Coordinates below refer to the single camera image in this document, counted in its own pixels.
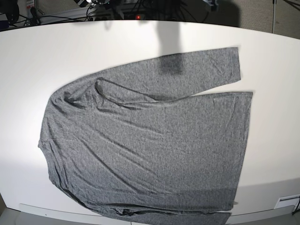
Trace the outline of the grey long-sleeve T-shirt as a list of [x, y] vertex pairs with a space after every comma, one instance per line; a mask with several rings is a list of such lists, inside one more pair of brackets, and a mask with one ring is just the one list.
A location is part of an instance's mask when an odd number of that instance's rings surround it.
[[102, 216], [149, 225], [224, 225], [248, 141], [253, 93], [237, 47], [166, 55], [66, 84], [38, 146], [49, 179]]

